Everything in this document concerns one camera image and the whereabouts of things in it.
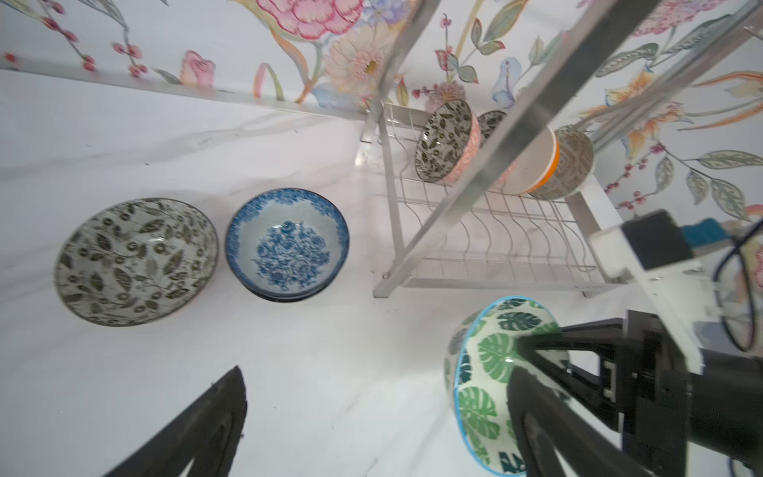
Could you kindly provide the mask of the green leaf pattern bowl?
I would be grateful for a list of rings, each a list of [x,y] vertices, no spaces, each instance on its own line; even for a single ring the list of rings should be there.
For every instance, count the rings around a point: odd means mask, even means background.
[[[497,476],[524,476],[508,409],[509,382],[524,368],[567,405],[571,397],[519,353],[518,340],[560,331],[542,304],[524,296],[501,298],[461,322],[444,360],[444,383],[462,439],[479,465]]]

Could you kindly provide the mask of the orange white bowl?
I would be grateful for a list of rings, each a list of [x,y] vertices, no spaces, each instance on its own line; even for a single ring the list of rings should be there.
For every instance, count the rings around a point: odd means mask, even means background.
[[[532,192],[552,177],[558,161],[558,138],[554,130],[547,126],[513,162],[517,165],[516,169],[498,189],[511,195]]]

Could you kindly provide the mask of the black floral pattern bowl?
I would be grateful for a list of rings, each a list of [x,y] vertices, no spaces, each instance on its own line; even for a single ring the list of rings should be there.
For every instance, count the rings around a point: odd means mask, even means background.
[[[487,111],[478,116],[478,124],[481,133],[480,149],[485,147],[488,140],[493,135],[503,119],[506,117],[506,115],[507,114],[504,111]],[[513,174],[516,167],[517,165],[515,163],[510,165],[497,179],[494,188],[498,188],[501,184],[503,184],[507,178]]]

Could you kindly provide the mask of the green geometric pattern bowl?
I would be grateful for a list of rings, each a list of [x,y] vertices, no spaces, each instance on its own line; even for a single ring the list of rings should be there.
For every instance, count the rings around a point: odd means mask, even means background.
[[[529,192],[537,200],[555,201],[577,193],[594,169],[593,143],[584,132],[566,126],[554,133],[560,147],[560,159],[550,179]]]

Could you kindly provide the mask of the red pattern bowl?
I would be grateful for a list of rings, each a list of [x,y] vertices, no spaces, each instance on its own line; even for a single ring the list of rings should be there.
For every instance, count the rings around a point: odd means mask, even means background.
[[[421,131],[414,155],[418,178],[454,184],[479,151],[481,138],[478,118],[466,101],[443,103]]]

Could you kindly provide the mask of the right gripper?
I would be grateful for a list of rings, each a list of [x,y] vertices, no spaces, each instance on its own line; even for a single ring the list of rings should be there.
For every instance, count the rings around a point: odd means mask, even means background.
[[[739,395],[739,353],[717,284],[699,261],[730,243],[716,220],[678,226],[665,210],[595,235],[603,274],[637,284],[656,310],[627,318],[624,338],[635,349],[620,373],[631,367],[638,374],[637,437],[651,452],[649,461],[665,458],[673,475],[684,472],[689,443],[739,457],[739,414],[732,407]],[[536,368],[598,421],[620,431],[620,413],[605,395],[604,379],[572,365],[566,351],[614,358],[624,324],[612,318],[523,336],[518,352],[525,358],[536,352]]]

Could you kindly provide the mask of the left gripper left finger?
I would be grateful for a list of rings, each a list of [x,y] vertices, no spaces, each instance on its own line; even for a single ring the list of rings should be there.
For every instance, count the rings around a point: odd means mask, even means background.
[[[227,476],[248,413],[242,370],[232,368],[110,476]]]

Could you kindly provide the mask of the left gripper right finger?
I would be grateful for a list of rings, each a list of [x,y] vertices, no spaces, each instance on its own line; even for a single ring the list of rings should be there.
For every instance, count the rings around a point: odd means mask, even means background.
[[[520,368],[508,389],[508,409],[518,447],[529,476],[562,476],[558,455],[579,476],[651,476],[641,465],[651,452],[636,434],[638,374],[631,367],[620,373],[615,366],[601,366],[605,395],[620,413],[622,449],[616,448],[588,425],[538,377]]]

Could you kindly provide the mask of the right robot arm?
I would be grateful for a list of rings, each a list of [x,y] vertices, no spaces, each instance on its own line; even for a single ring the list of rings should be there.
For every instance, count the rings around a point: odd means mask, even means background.
[[[703,321],[725,324],[699,254],[736,258],[761,230],[681,227],[661,210],[590,237],[604,274],[637,283],[653,311],[519,340],[530,368],[506,393],[528,475],[682,476],[691,444],[761,474],[762,361],[699,338]]]

